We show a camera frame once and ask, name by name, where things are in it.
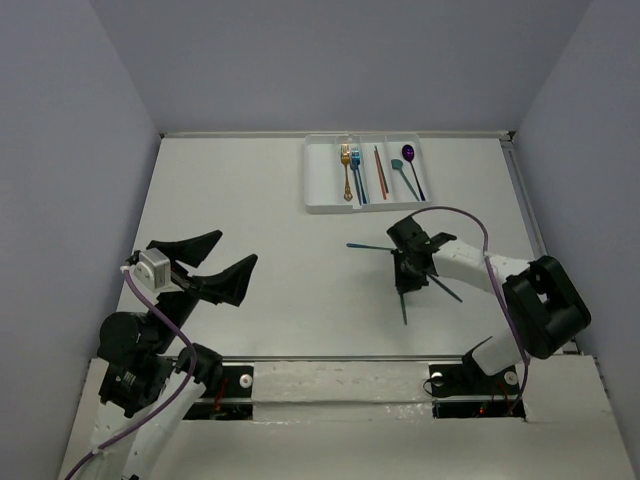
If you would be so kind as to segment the teal metal knife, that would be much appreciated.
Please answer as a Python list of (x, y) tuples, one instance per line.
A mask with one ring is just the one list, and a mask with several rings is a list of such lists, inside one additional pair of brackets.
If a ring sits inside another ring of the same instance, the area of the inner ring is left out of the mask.
[(408, 326), (408, 314), (407, 314), (407, 309), (406, 309), (405, 294), (403, 294), (403, 293), (399, 294), (399, 300), (400, 300), (403, 324), (404, 324), (404, 326)]

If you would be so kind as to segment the iridescent green fork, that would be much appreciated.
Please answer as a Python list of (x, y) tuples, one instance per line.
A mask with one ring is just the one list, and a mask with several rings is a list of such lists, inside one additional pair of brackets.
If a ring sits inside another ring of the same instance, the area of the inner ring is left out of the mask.
[(352, 242), (346, 243), (346, 247), (351, 249), (366, 249), (366, 250), (376, 250), (376, 251), (386, 251), (386, 252), (391, 252), (394, 250), (393, 247), (374, 246), (374, 245), (366, 245), (366, 244), (352, 243)]

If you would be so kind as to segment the teal metal spoon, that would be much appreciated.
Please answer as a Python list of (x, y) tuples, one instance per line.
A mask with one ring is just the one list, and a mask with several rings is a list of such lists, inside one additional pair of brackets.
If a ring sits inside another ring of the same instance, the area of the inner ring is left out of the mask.
[(400, 175), (400, 177), (401, 177), (401, 178), (402, 178), (402, 180), (404, 181), (404, 183), (405, 183), (406, 187), (408, 188), (409, 192), (410, 192), (410, 193), (411, 193), (411, 195), (414, 197), (414, 199), (415, 199), (416, 201), (419, 201), (419, 200), (420, 200), (419, 195), (416, 193), (416, 191), (415, 191), (415, 189), (414, 189), (413, 185), (411, 184), (411, 182), (409, 181), (408, 177), (406, 176), (406, 174), (405, 174), (405, 172), (404, 172), (404, 164), (403, 164), (403, 161), (402, 161), (402, 160), (400, 160), (400, 159), (396, 159), (396, 158), (394, 158), (394, 159), (392, 159), (392, 160), (390, 161), (390, 163), (391, 163), (391, 167), (392, 167), (392, 169)]

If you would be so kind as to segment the purple metal spoon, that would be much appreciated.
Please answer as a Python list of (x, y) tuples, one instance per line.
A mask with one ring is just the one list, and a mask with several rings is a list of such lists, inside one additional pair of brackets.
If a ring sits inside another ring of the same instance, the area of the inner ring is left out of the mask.
[(414, 176), (414, 180), (416, 183), (416, 186), (418, 188), (418, 192), (419, 192), (419, 197), (422, 201), (426, 200), (426, 196), (423, 192), (422, 186), (420, 184), (420, 181), (418, 179), (418, 175), (415, 169), (415, 165), (414, 165), (414, 160), (415, 160), (415, 149), (411, 144), (405, 144), (402, 146), (401, 148), (401, 155), (402, 158), (409, 163), (413, 176)]

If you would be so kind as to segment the blue metal fork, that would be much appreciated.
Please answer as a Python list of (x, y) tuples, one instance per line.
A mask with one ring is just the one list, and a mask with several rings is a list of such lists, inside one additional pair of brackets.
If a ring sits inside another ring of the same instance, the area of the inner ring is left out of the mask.
[(360, 164), (360, 151), (358, 148), (352, 148), (350, 150), (350, 167), (353, 172), (359, 203), (363, 205), (366, 202), (366, 197), (365, 197), (365, 194), (363, 193), (362, 183), (360, 179), (359, 164)]
[(363, 205), (368, 204), (368, 198), (367, 198), (367, 194), (366, 194), (366, 186), (365, 183), (363, 181), (362, 175), (361, 175), (361, 171), (360, 171), (360, 164), (361, 164), (361, 154), (360, 154), (360, 150), (358, 148), (354, 148), (351, 150), (351, 160), (352, 160), (352, 166), (353, 166), (353, 170), (354, 170), (354, 174), (359, 186), (359, 195), (360, 195), (360, 199), (361, 199), (361, 203)]

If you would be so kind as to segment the orange chopstick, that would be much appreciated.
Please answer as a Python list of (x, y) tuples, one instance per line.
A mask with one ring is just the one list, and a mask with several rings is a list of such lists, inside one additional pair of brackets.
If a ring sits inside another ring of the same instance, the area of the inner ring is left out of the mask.
[(378, 178), (379, 178), (379, 184), (380, 184), (380, 189), (381, 189), (381, 193), (382, 193), (382, 197), (383, 200), (387, 200), (387, 190), (385, 187), (385, 181), (384, 181), (384, 172), (381, 166), (381, 161), (380, 161), (380, 156), (379, 156), (379, 152), (377, 149), (377, 145), (374, 145), (373, 148), (373, 153), (374, 153), (374, 159), (375, 159), (375, 164), (376, 164), (376, 168), (377, 168), (377, 174), (378, 174)]

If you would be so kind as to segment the ornate gold fork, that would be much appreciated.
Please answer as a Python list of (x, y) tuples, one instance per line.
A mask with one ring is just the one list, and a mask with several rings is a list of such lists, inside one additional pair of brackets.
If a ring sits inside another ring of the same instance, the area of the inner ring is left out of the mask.
[(350, 181), (349, 181), (350, 153), (349, 153), (349, 146), (347, 144), (342, 144), (340, 147), (340, 161), (344, 170), (343, 198), (346, 202), (351, 202), (353, 199), (353, 195), (351, 192)]

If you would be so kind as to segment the dark chopstick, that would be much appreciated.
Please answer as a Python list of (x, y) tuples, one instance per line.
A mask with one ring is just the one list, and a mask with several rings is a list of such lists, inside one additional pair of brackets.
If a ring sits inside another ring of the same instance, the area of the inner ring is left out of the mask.
[(384, 181), (385, 181), (385, 187), (386, 187), (386, 190), (387, 190), (387, 199), (388, 199), (389, 189), (388, 189), (388, 186), (387, 186), (386, 175), (385, 175), (385, 171), (384, 171), (383, 166), (382, 166), (382, 169), (383, 169), (383, 172), (384, 172), (383, 175), (384, 175)]

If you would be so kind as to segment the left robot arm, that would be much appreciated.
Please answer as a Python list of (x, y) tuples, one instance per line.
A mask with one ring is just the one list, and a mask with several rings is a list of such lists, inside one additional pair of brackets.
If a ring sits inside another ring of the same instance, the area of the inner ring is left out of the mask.
[(151, 241), (120, 271), (144, 312), (117, 311), (103, 321), (97, 357), (107, 364), (88, 452), (69, 479), (147, 479), (179, 423), (202, 398), (215, 419), (246, 419), (254, 374), (189, 340), (182, 328), (201, 302), (244, 300), (255, 254), (218, 274), (197, 276), (222, 237), (219, 230), (174, 242)]

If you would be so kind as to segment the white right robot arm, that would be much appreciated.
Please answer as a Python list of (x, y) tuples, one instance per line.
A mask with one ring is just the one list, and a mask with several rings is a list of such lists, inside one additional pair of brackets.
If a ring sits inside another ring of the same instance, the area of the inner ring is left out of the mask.
[(455, 235), (429, 235), (412, 216), (387, 230), (395, 245), (394, 276), (399, 295), (415, 292), (435, 277), (462, 282), (494, 295), (509, 331), (469, 350), (458, 377), (482, 392), (497, 374), (533, 357), (547, 359), (591, 324), (591, 313), (566, 270), (554, 257), (522, 260), (476, 248)]

